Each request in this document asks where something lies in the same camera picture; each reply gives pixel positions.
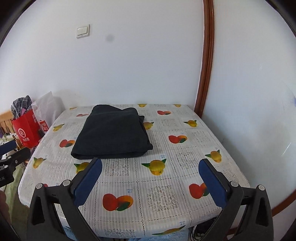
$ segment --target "red paper bag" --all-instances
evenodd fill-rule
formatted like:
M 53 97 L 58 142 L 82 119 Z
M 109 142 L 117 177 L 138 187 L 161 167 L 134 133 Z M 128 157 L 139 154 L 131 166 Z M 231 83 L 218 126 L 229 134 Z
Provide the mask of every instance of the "red paper bag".
M 29 110 L 20 118 L 12 121 L 12 124 L 25 147 L 33 148 L 39 144 L 41 137 L 38 130 L 40 127 L 33 110 Z

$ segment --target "silver screw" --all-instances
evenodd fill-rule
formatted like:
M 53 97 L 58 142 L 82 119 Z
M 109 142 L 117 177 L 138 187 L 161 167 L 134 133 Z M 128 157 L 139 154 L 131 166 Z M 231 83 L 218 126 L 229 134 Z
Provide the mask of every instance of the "silver screw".
M 37 188 L 37 189 L 40 189 L 40 188 L 42 188 L 42 186 L 43 186 L 42 183 L 38 183 L 38 184 L 36 185 L 36 188 Z
M 264 191 L 265 190 L 265 187 L 263 185 L 259 185 L 258 188 L 261 190 L 261 191 Z
M 231 186 L 233 186 L 235 188 L 239 186 L 239 184 L 237 183 L 237 181 L 232 181 L 230 184 L 231 184 Z
M 71 182 L 69 181 L 69 180 L 65 180 L 65 181 L 63 181 L 63 186 L 68 186 L 69 184 L 70 184 Z

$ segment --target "logo on red bag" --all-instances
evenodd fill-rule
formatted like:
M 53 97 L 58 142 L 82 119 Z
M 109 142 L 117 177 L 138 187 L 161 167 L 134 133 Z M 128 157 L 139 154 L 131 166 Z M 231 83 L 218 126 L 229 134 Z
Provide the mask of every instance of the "logo on red bag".
M 19 128 L 18 132 L 19 132 L 19 135 L 20 135 L 22 138 L 25 138 L 25 137 L 26 137 L 26 133 L 25 133 L 25 131 L 24 131 L 23 129 Z
M 46 124 L 46 122 L 44 120 L 40 120 L 40 125 L 42 125 L 43 131 L 48 131 L 48 125 Z

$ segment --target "fruit print tablecloth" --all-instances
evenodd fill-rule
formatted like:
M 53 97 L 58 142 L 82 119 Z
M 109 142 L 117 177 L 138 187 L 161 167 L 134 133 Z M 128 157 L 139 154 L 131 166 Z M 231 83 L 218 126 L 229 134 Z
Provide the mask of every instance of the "fruit print tablecloth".
M 121 104 L 144 115 L 153 150 L 138 158 L 103 159 L 103 171 L 79 209 L 98 236 L 135 238 L 191 227 L 221 211 L 208 194 L 198 163 L 208 158 L 229 181 L 249 187 L 231 156 L 204 122 L 186 105 Z M 70 153 L 91 107 L 64 111 L 34 152 L 19 185 L 29 206 L 37 183 L 59 185 L 83 170 L 87 161 Z M 57 205 L 59 217 L 68 226 Z

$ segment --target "white light switch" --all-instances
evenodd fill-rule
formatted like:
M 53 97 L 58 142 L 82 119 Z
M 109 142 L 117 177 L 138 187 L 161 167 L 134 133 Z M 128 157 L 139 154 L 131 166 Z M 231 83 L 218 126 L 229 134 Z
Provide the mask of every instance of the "white light switch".
M 82 38 L 89 35 L 89 25 L 76 29 L 76 38 Z

